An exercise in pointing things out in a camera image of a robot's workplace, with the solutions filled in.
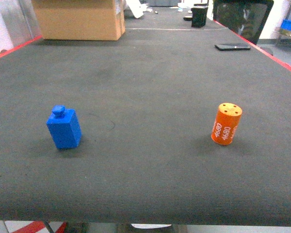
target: blue plastic object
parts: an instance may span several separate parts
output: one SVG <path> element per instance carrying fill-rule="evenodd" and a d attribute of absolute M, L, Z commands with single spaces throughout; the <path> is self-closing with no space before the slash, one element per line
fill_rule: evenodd
<path fill-rule="evenodd" d="M 81 128 L 74 109 L 55 105 L 47 120 L 48 130 L 58 149 L 75 148 L 81 140 Z"/>
<path fill-rule="evenodd" d="M 288 19 L 284 19 L 282 21 L 282 24 L 280 26 L 282 29 L 286 29 L 286 30 L 289 30 L 291 31 L 291 20 L 288 20 Z"/>

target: office chair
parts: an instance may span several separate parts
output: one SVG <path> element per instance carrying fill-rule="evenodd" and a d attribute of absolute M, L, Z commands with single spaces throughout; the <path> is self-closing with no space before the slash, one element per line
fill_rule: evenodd
<path fill-rule="evenodd" d="M 273 4 L 273 0 L 214 0 L 213 19 L 256 45 Z"/>

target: orange cylindrical object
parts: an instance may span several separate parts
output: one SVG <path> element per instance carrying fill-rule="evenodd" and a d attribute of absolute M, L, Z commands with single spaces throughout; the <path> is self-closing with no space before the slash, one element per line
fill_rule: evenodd
<path fill-rule="evenodd" d="M 220 104 L 211 134 L 213 141 L 224 146 L 231 144 L 242 113 L 242 109 L 233 103 Z"/>

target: black smartphone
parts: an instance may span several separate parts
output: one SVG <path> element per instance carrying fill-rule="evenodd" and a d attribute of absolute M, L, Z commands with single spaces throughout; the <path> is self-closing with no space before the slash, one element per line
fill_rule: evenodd
<path fill-rule="evenodd" d="M 244 43 L 218 44 L 214 46 L 220 51 L 250 50 L 250 46 Z"/>

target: floor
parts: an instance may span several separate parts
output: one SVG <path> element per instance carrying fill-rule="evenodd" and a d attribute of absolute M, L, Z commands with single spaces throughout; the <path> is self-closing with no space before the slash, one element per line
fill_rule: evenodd
<path fill-rule="evenodd" d="M 291 44 L 283 44 L 279 43 L 278 45 L 276 44 L 259 44 L 259 47 L 265 47 L 265 48 L 270 48 L 274 56 L 281 61 L 289 64 L 291 66 Z"/>

